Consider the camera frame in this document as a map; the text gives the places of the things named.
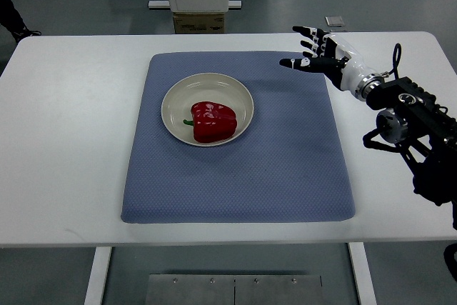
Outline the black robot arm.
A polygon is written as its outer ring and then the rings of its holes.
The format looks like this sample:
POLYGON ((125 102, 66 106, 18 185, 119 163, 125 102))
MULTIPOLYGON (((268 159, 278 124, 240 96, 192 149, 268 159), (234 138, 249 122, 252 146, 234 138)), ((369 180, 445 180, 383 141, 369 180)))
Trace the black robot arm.
POLYGON ((401 45, 393 50, 392 69, 366 77, 357 97, 378 111, 376 127, 363 136, 369 149, 400 154, 413 174, 414 193, 436 206, 456 204, 456 119, 408 77, 398 65, 401 45))

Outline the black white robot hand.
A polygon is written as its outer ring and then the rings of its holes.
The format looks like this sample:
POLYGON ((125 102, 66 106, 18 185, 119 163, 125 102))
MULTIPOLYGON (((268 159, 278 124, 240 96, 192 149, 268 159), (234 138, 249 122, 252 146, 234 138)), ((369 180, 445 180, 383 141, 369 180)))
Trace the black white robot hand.
POLYGON ((303 36, 303 57, 281 59, 281 66, 324 74, 337 89, 350 91, 358 98, 368 83, 381 78, 365 64, 362 55, 337 34, 307 26, 294 26, 293 31, 303 36))

